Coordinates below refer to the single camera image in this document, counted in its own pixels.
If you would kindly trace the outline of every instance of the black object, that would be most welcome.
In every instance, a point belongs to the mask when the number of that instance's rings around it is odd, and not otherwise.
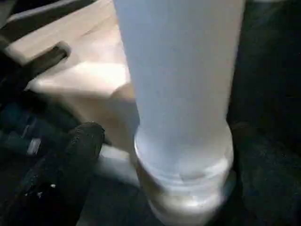
[[[2,225],[76,225],[103,140],[104,130],[96,123],[70,132],[26,175],[6,208]]]
[[[23,66],[15,62],[14,70],[9,70],[8,74],[2,74],[0,81],[0,110],[20,95],[32,79],[58,64],[67,56],[68,52],[66,49],[61,45],[56,45]],[[2,53],[0,57],[4,59],[4,62],[12,61],[5,53]]]

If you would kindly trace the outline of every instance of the white cylinder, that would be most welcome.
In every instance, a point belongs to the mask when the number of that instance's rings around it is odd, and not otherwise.
[[[136,154],[167,196],[216,193],[232,164],[225,117],[243,3],[115,0],[140,116]]]

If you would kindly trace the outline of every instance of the white pipe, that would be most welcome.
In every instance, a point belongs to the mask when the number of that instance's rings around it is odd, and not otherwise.
[[[168,225],[205,223],[232,165],[225,116],[243,0],[115,0],[142,187]]]

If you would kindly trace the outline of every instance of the plastic pipe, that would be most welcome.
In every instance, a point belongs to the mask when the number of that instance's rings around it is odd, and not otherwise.
[[[226,123],[243,0],[115,0],[140,126],[138,175],[167,225],[206,223],[226,200]]]

